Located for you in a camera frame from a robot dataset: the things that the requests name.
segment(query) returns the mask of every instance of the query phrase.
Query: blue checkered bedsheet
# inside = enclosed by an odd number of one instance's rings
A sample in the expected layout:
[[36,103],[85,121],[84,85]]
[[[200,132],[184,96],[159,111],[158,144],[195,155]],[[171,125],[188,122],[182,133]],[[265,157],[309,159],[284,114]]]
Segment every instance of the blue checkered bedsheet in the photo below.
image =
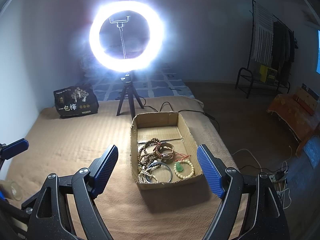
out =
[[[123,88],[120,78],[123,76],[123,73],[110,71],[108,74],[84,78],[79,85],[91,84],[99,101],[119,100]],[[163,96],[194,98],[191,90],[170,67],[135,71],[132,79],[139,96],[144,98]]]

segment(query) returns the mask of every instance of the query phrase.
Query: silver bolt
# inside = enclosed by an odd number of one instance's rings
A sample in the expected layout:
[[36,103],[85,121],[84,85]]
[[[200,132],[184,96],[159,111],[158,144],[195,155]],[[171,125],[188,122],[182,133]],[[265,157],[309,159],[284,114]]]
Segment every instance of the silver bolt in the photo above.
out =
[[26,213],[28,215],[31,215],[32,211],[33,211],[33,208],[26,208]]
[[237,170],[235,168],[227,168],[228,173],[236,173]]
[[260,178],[266,179],[267,177],[268,177],[268,175],[265,174],[264,172],[260,173]]
[[89,170],[87,168],[83,168],[81,170],[79,170],[80,174],[86,174]]
[[51,173],[48,175],[48,179],[54,179],[56,177],[55,173]]

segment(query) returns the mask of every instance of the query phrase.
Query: open cardboard box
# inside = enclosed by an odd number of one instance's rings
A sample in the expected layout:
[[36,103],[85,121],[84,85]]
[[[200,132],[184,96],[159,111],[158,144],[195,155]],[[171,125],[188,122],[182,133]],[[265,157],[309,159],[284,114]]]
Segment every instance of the open cardboard box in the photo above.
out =
[[[174,151],[180,154],[191,155],[189,158],[195,170],[194,176],[189,179],[180,179],[173,172],[174,161],[165,162],[172,170],[172,180],[167,168],[161,167],[152,172],[157,177],[159,183],[139,183],[138,182],[138,150],[148,140],[158,138],[161,142],[168,142],[174,146]],[[138,114],[132,121],[131,126],[131,171],[134,181],[140,189],[154,189],[163,187],[180,186],[198,181],[203,172],[197,160],[197,144],[190,133],[190,130],[182,115],[175,112],[158,112]],[[155,145],[147,148],[150,153]],[[190,166],[182,163],[183,176],[190,174]]]

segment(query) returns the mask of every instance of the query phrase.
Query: tree illustration on bag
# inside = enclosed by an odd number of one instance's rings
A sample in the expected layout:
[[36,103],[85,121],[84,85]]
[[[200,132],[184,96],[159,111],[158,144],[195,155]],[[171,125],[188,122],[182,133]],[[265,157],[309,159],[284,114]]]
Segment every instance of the tree illustration on bag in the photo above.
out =
[[83,98],[82,101],[85,102],[88,95],[89,93],[87,91],[77,87],[75,91],[71,94],[71,98],[73,98],[75,102],[77,102],[77,98]]

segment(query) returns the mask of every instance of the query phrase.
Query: orange cloth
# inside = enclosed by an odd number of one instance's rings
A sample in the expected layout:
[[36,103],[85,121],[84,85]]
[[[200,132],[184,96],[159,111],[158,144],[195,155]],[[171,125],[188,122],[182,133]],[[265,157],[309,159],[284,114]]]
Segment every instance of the orange cloth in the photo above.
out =
[[300,156],[302,148],[319,127],[320,115],[318,113],[310,115],[289,94],[277,95],[267,112],[276,112],[289,125],[296,138],[300,140],[296,151],[296,155]]

